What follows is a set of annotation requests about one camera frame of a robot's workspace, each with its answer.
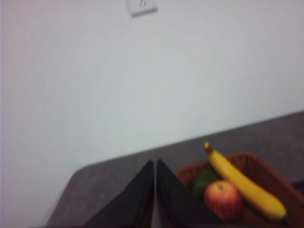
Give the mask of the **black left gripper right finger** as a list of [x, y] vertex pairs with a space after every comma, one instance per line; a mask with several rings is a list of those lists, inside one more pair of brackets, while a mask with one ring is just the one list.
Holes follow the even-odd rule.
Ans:
[[229, 225], [213, 213], [181, 183], [166, 163], [157, 161], [157, 198], [161, 218], [170, 228], [228, 228]]

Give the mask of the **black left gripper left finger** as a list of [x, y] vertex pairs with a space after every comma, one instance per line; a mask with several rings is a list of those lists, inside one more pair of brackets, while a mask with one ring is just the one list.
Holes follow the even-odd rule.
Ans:
[[154, 203], [154, 164], [149, 160], [126, 188], [94, 215], [85, 228], [141, 228], [151, 221]]

